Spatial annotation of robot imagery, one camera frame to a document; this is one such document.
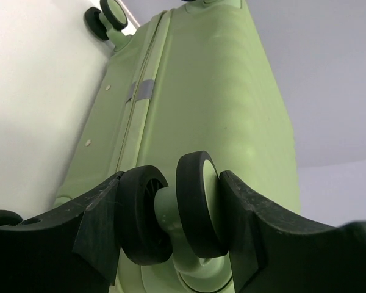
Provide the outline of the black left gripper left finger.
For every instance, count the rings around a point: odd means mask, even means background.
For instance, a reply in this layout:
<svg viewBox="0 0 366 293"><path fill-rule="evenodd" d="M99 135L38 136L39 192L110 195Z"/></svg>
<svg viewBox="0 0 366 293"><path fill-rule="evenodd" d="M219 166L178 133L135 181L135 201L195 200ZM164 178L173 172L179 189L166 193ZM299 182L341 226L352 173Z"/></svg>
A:
<svg viewBox="0 0 366 293"><path fill-rule="evenodd" d="M26 220L0 210L0 292L108 292L119 258L114 213L121 177Z"/></svg>

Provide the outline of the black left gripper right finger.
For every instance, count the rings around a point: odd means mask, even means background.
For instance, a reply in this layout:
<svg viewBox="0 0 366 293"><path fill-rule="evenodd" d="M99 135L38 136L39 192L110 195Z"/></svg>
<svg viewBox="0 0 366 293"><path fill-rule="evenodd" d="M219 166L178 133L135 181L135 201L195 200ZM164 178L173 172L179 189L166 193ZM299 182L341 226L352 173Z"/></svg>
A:
<svg viewBox="0 0 366 293"><path fill-rule="evenodd" d="M236 292L366 292L366 221L333 227L220 175Z"/></svg>

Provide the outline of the light green hard suitcase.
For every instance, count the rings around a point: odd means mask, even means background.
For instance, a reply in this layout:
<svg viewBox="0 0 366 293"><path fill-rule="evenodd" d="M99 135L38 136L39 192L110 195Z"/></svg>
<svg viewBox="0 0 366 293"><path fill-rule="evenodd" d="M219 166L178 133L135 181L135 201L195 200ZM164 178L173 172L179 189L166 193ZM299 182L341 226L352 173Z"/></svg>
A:
<svg viewBox="0 0 366 293"><path fill-rule="evenodd" d="M245 1L125 33L122 1L0 1L0 210L26 220L121 172L108 292L236 292L223 170L300 210L293 128Z"/></svg>

